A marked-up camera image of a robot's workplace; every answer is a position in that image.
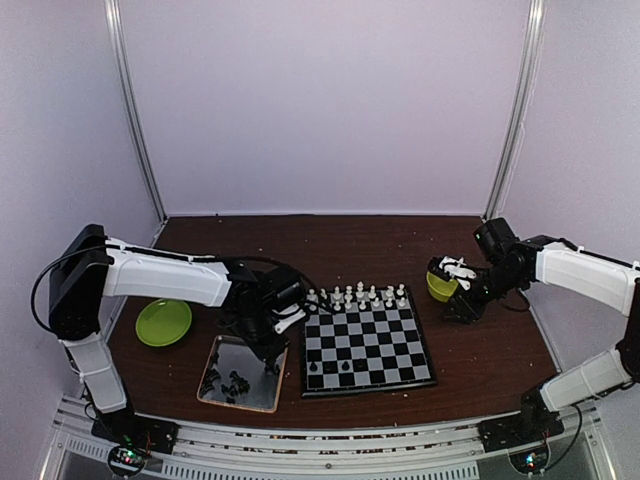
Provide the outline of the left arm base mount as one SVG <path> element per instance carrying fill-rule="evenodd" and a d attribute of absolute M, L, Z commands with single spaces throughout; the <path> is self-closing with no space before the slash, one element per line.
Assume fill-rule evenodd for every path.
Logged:
<path fill-rule="evenodd" d="M 129 433 L 117 433 L 114 427 L 96 418 L 91 434 L 114 443 L 107 453 L 109 470 L 120 478 L 140 474 L 155 454 L 171 454 L 179 426 L 175 422 L 136 416 Z"/>

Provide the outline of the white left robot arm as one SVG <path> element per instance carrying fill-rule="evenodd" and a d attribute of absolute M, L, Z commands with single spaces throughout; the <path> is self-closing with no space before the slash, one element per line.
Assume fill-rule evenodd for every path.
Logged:
<path fill-rule="evenodd" d="M 64 253 L 36 278 L 30 296 L 48 283 L 48 314 L 36 324 L 53 334 L 75 365 L 96 416 L 123 444 L 144 433 L 101 333 L 106 297 L 144 297 L 194 303 L 220 311 L 225 329 L 241 338 L 268 367 L 285 350 L 286 330 L 312 307 L 329 309 L 316 285 L 294 267 L 270 258 L 189 255 L 145 248 L 86 225 Z"/>

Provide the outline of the black and grey chessboard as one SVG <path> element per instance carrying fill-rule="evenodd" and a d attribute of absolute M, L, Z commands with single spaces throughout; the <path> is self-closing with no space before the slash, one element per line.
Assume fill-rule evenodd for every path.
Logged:
<path fill-rule="evenodd" d="M 335 287 L 331 292 L 311 289 L 306 306 L 309 317 L 301 331 L 301 395 L 304 398 L 336 397 L 431 387 L 437 384 L 431 355 L 410 290 L 406 305 L 387 308 L 386 286 L 378 289 L 359 283 Z M 371 308 L 373 299 L 380 307 Z M 349 370 L 342 371 L 347 361 Z M 354 370 L 354 362 L 365 368 Z M 316 362 L 318 370 L 309 366 Z M 324 362 L 333 371 L 323 370 Z"/>

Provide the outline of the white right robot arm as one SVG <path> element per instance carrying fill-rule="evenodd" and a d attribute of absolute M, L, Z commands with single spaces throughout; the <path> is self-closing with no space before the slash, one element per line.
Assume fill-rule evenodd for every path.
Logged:
<path fill-rule="evenodd" d="M 534 283 L 559 287 L 600 302 L 627 320 L 623 338 L 581 365 L 529 390 L 518 414 L 503 430 L 530 442 L 558 425 L 558 414 L 583 400 L 628 388 L 639 381 L 639 265 L 595 254 L 565 238 L 519 238 L 503 218 L 484 222 L 474 237 L 488 265 L 434 257 L 428 271 L 456 287 L 446 305 L 450 318 L 472 324 L 486 306 Z"/>

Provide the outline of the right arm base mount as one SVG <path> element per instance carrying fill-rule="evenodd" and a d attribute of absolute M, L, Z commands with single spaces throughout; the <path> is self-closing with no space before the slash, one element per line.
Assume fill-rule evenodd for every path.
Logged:
<path fill-rule="evenodd" d="M 549 440 L 563 434 L 564 425 L 552 419 L 541 425 L 526 425 L 519 415 L 511 415 L 478 424 L 486 453 L 506 451 L 514 470 L 525 476 L 542 474 L 551 465 Z"/>

